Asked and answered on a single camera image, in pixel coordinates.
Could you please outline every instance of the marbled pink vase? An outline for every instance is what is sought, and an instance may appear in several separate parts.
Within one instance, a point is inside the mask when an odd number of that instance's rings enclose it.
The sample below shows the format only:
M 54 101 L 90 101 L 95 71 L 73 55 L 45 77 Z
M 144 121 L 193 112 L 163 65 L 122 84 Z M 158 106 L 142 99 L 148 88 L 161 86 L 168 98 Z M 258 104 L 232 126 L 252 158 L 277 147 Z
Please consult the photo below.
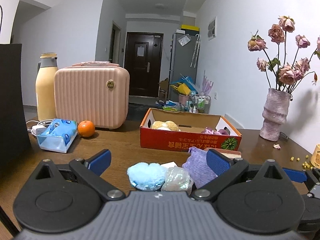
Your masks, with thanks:
M 287 121 L 290 94 L 269 88 L 267 101 L 262 116 L 263 126 L 260 136 L 266 140 L 276 142 L 280 135 L 280 127 Z

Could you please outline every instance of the yellow plush toy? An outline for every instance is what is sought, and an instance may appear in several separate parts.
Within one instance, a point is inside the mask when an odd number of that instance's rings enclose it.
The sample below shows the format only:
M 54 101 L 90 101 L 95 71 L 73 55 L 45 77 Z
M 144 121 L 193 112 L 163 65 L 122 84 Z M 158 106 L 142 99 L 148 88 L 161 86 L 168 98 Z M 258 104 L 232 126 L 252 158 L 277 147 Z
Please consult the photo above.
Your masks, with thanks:
M 172 121 L 155 121 L 151 126 L 152 129 L 166 130 L 166 131 L 179 131 L 179 127 Z

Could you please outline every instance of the bottle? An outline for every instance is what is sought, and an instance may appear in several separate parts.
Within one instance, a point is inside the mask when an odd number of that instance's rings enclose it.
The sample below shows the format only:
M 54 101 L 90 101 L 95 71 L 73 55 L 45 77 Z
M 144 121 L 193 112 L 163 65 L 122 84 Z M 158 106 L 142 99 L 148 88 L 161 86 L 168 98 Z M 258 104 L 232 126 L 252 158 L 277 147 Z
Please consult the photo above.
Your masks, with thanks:
M 41 55 L 36 78 L 36 101 L 39 121 L 56 118 L 54 75 L 58 70 L 57 54 Z

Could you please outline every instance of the green pumpkin graphic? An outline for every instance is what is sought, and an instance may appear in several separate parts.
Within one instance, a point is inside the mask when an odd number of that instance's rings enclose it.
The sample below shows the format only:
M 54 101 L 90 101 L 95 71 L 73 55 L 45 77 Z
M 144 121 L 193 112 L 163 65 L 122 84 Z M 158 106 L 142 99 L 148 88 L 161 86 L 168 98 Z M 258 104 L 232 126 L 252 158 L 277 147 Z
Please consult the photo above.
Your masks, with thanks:
M 221 144 L 221 149 L 233 151 L 237 147 L 237 145 L 238 140 L 234 137 L 230 137 Z

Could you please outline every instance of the wooden table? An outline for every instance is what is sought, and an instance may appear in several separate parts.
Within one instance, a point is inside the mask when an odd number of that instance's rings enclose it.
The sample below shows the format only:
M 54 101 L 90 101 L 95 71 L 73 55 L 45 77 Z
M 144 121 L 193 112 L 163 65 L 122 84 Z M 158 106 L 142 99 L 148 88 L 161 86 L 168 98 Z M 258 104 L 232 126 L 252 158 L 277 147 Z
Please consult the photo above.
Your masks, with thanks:
M 138 122 L 126 121 L 119 129 L 113 131 L 97 130 L 92 139 L 77 137 L 68 150 L 68 154 L 43 151 L 38 147 L 36 139 L 30 135 L 32 149 L 0 171 L 0 205 L 18 226 L 12 212 L 13 201 L 38 163 L 46 158 L 52 159 L 56 164 L 63 164 L 77 157 L 87 159 L 100 150 L 108 148 L 112 153 L 112 162 L 101 177 L 128 193 L 132 190 L 126 174 L 128 167 L 138 162 L 162 164 L 172 161 L 181 166 L 189 157 L 186 152 L 141 148 L 139 125 Z M 242 129 L 239 131 L 243 135 L 239 151 L 242 157 L 252 164 L 262 164 L 266 159 L 271 158 L 282 167 L 301 170 L 302 162 L 306 160 L 306 154 L 309 154 L 290 139 L 288 141 L 279 140 L 277 143 L 280 144 L 281 149 L 278 150 L 272 147 L 273 142 L 261 138 L 258 130 Z M 291 156 L 295 157 L 293 162 L 290 161 Z M 295 185 L 301 194 L 307 192 L 304 184 L 296 183 Z M 11 236 L 0 223 L 0 240 L 8 239 L 11 239 Z

